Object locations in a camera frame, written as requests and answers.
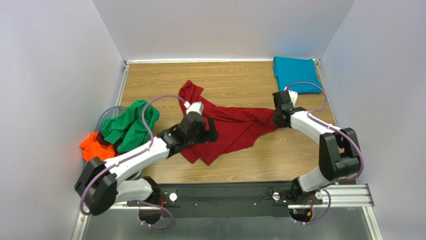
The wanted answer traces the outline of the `dark red t shirt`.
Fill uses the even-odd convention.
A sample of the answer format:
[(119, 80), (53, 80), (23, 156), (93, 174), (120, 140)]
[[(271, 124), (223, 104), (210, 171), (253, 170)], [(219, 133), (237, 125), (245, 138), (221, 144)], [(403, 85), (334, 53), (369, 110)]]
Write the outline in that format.
[(250, 148), (256, 140), (278, 129), (273, 124), (275, 111), (268, 108), (217, 106), (202, 97), (203, 88), (188, 80), (178, 96), (190, 103), (202, 102), (202, 116), (212, 117), (219, 134), (217, 141), (197, 144), (181, 152), (190, 163), (202, 160), (208, 166), (219, 156)]

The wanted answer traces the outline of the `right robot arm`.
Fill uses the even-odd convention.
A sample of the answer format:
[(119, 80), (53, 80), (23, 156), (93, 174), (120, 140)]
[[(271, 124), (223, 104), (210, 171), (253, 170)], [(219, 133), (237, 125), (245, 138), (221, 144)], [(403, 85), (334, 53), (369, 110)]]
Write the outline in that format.
[(303, 107), (295, 107), (297, 93), (290, 90), (272, 94), (275, 112), (272, 122), (279, 128), (297, 130), (318, 146), (318, 166), (291, 182), (290, 199), (302, 203), (328, 184), (359, 174), (362, 169), (359, 143), (352, 128), (341, 129), (313, 117)]

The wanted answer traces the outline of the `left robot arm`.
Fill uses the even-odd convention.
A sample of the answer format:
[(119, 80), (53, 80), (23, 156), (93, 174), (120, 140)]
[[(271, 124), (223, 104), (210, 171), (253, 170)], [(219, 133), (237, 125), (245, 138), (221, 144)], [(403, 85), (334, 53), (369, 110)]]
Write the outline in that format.
[(81, 213), (98, 216), (116, 203), (151, 198), (155, 184), (146, 179), (130, 180), (133, 174), (187, 148), (214, 143), (218, 138), (213, 117), (204, 118), (199, 112), (191, 111), (180, 123), (134, 150), (104, 161), (98, 157), (91, 159), (74, 186), (80, 196)]

